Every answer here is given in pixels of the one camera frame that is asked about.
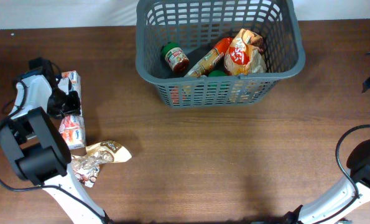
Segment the Kleenex tissue multipack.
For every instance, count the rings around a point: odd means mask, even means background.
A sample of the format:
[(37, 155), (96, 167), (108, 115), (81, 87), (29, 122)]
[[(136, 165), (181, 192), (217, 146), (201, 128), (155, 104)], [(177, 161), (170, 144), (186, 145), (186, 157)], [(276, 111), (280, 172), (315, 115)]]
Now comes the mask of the Kleenex tissue multipack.
[(66, 115), (61, 121), (58, 131), (65, 140), (69, 150), (83, 148), (86, 146), (86, 134), (81, 102), (81, 77), (76, 70), (63, 72), (58, 87), (66, 94), (77, 92), (80, 101), (79, 115)]

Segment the brown white snack pouch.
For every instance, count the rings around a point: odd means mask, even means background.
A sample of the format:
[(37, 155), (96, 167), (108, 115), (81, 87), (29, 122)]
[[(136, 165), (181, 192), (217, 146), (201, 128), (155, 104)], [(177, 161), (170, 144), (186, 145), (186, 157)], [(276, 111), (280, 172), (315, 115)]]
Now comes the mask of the brown white snack pouch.
[(101, 141), (86, 146), (84, 156), (72, 155), (72, 167), (77, 180), (92, 188), (98, 178), (100, 166), (127, 162), (132, 158), (129, 150), (116, 141)]

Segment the orange crinkled snack bag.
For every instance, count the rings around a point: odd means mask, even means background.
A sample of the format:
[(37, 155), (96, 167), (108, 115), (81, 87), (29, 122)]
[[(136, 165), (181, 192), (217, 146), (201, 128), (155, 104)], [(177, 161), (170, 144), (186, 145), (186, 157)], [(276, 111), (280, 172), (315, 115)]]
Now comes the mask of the orange crinkled snack bag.
[[(248, 30), (241, 29), (233, 38), (224, 55), (224, 70), (229, 76), (252, 75), (266, 73), (264, 60), (264, 41), (262, 36)], [(257, 81), (238, 81), (231, 89), (228, 101), (230, 103), (248, 102), (257, 88)]]

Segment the San Remo spaghetti packet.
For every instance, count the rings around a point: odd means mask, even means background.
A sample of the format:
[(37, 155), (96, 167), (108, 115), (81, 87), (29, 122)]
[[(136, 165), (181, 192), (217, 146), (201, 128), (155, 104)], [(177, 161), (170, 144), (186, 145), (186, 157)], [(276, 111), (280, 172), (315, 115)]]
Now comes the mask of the San Remo spaghetti packet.
[(195, 57), (188, 54), (187, 57), (190, 63), (185, 71), (178, 74), (185, 78), (208, 77), (212, 71), (217, 70), (216, 66), (221, 63), (232, 40), (233, 38), (230, 37), (221, 39), (197, 62), (194, 61)]

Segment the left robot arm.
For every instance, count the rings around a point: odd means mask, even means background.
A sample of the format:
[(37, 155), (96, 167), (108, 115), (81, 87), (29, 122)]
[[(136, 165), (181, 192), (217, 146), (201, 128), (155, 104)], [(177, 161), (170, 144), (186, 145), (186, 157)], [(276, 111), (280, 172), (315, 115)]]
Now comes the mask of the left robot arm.
[(0, 147), (16, 176), (32, 186), (14, 188), (1, 179), (0, 185), (12, 192), (46, 191), (73, 223), (112, 223), (76, 179), (69, 147), (52, 123), (81, 113), (72, 81), (53, 62), (38, 57), (14, 85), (13, 108), (0, 121)]

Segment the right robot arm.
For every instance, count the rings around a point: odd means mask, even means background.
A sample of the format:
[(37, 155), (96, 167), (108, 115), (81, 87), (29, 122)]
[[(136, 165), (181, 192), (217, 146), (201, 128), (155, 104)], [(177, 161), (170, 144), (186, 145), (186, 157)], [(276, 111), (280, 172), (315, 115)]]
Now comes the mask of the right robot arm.
[(353, 149), (346, 167), (340, 161), (342, 142), (360, 129), (370, 129), (370, 124), (347, 130), (336, 144), (335, 159), (343, 177), (318, 199), (287, 212), (281, 223), (339, 223), (347, 214), (370, 202), (370, 139)]

